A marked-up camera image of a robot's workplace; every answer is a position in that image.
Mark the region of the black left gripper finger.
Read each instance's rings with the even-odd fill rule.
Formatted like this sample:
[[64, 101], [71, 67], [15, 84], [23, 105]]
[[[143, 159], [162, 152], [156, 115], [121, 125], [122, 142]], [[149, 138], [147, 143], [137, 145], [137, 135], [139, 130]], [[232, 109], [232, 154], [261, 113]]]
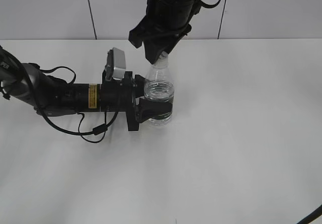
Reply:
[[140, 98], [137, 105], [137, 120], [145, 122], [149, 119], [163, 120], [171, 116], [172, 102], [156, 102]]
[[134, 80], [135, 80], [135, 95], [144, 96], [145, 77], [139, 74], [136, 74]]

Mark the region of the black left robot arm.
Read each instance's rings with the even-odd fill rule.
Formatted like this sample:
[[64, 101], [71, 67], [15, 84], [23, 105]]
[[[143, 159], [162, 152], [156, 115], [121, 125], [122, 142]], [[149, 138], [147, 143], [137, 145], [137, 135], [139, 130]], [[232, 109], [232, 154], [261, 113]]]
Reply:
[[126, 114], [129, 131], [150, 118], [168, 114], [170, 102], [144, 99], [145, 78], [126, 70], [125, 53], [118, 48], [108, 51], [101, 84], [78, 84], [51, 76], [56, 69], [44, 70], [35, 63], [21, 63], [1, 49], [1, 92], [5, 99], [14, 97], [31, 105], [55, 129], [51, 117], [89, 112]]

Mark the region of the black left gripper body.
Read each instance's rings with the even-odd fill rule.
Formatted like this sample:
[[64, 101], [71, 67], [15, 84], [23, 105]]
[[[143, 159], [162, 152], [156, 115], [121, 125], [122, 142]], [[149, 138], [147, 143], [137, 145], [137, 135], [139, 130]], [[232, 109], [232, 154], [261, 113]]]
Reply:
[[128, 131], [138, 131], [136, 106], [136, 83], [131, 71], [126, 71], [121, 80], [103, 80], [100, 89], [100, 109], [102, 112], [124, 112]]

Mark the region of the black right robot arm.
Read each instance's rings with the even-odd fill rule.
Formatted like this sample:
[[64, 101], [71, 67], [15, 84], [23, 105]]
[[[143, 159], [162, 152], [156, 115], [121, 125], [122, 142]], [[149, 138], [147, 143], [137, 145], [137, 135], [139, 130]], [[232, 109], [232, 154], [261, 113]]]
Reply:
[[196, 0], [147, 0], [146, 14], [128, 39], [135, 48], [144, 46], [145, 58], [155, 64], [191, 31], [197, 9]]

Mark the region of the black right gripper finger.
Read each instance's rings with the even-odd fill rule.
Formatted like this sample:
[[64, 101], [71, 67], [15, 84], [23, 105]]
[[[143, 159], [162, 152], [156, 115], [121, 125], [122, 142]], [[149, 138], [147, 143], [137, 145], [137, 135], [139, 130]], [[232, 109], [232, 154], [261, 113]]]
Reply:
[[172, 35], [166, 44], [166, 48], [165, 48], [165, 52], [167, 54], [170, 54], [172, 52], [172, 50], [175, 48], [175, 46], [180, 42], [180, 40], [185, 36], [185, 33], [181, 33], [181, 34], [176, 34], [176, 35]]
[[145, 58], [151, 63], [159, 59], [159, 56], [168, 47], [168, 37], [165, 34], [144, 34]]

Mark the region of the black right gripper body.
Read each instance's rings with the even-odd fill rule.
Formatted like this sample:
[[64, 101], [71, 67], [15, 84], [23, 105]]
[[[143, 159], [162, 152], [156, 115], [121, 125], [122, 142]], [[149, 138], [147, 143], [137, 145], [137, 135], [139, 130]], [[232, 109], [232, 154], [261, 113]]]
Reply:
[[129, 32], [129, 41], [136, 48], [144, 42], [144, 34], [167, 37], [191, 31], [193, 0], [147, 0], [146, 14]]

